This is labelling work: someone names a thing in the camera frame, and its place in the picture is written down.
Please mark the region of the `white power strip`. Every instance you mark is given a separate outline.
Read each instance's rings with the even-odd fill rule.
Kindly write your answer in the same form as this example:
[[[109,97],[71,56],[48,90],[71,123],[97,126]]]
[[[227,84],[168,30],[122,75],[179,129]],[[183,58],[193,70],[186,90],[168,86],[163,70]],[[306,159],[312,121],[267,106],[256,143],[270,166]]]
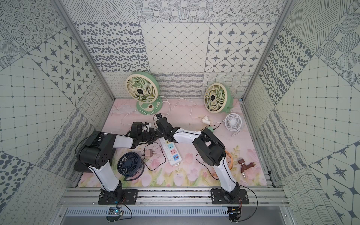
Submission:
[[[164,153],[169,160],[169,164],[171,166],[178,166],[182,161],[179,151],[177,150],[175,144],[173,142],[169,142],[164,138],[160,138],[161,146],[164,150]]]

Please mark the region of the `pink USB charger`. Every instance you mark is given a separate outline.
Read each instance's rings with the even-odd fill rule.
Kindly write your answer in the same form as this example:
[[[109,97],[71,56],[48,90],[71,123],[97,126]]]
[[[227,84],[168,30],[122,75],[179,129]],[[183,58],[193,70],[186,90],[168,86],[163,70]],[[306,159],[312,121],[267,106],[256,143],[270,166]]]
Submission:
[[[153,157],[154,151],[153,149],[144,150],[145,157]]]

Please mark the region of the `black pad under left arm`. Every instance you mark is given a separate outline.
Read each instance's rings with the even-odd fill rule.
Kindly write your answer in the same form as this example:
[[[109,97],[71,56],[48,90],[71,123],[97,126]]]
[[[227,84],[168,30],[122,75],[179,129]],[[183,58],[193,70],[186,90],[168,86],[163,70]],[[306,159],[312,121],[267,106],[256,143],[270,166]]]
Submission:
[[[74,165],[74,170],[80,173],[90,173],[91,170],[86,166],[83,165],[79,160],[76,161]]]

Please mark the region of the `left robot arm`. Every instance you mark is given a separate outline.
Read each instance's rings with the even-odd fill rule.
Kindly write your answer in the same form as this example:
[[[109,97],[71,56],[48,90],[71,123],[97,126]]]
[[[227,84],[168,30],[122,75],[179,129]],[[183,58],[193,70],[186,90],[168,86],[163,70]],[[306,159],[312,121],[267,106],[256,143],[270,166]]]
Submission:
[[[153,143],[157,137],[156,130],[151,124],[134,122],[125,135],[94,131],[78,144],[75,155],[78,162],[98,178],[103,192],[115,194],[121,189],[121,182],[110,165],[114,149],[134,149],[141,144]]]

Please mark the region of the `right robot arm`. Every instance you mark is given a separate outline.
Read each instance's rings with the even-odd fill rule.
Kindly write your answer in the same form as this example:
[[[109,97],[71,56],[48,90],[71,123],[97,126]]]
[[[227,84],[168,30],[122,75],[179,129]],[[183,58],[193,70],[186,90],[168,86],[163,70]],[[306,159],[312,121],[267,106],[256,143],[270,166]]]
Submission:
[[[156,115],[157,134],[165,140],[174,143],[186,143],[194,145],[202,160],[215,170],[228,202],[234,200],[241,188],[231,175],[226,162],[224,144],[214,135],[213,131],[205,128],[203,131],[188,131],[180,127],[173,127],[166,117],[160,113]]]

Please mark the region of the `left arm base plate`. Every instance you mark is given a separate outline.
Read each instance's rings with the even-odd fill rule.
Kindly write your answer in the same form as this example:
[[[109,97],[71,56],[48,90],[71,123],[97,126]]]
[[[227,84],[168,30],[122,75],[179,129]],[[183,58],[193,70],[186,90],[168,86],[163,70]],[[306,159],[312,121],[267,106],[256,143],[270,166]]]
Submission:
[[[99,195],[99,205],[117,205],[124,203],[126,205],[135,205],[138,196],[138,189],[117,189],[109,192],[101,189]]]

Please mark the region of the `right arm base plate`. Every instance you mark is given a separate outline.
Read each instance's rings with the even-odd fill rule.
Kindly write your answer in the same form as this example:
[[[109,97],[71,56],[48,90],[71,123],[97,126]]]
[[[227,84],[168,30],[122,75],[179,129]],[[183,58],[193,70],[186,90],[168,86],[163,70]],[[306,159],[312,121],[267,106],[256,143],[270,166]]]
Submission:
[[[248,194],[244,189],[239,189],[235,193],[228,193],[223,189],[212,188],[210,193],[212,204],[249,204]]]

